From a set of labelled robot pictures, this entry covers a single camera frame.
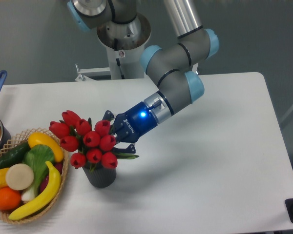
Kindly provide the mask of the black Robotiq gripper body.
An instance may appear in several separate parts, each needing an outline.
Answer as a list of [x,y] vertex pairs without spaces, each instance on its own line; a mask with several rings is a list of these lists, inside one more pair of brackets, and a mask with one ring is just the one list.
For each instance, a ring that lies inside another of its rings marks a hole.
[[156,118],[144,102],[118,114],[113,123],[116,141],[135,143],[141,136],[158,126]]

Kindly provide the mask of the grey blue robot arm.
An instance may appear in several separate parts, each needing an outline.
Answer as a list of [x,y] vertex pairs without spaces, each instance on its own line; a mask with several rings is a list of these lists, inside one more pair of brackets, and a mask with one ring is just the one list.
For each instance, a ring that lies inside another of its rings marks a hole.
[[83,30],[97,30],[106,48],[109,67],[90,69],[93,75],[106,72],[112,79],[148,76],[158,90],[114,119],[111,128],[126,149],[113,149],[118,158],[134,158],[134,143],[151,129],[192,104],[204,94],[204,86],[191,69],[219,49],[214,31],[205,29],[191,0],[164,2],[178,43],[166,50],[146,47],[151,35],[148,20],[137,12],[134,0],[71,0],[68,9]]

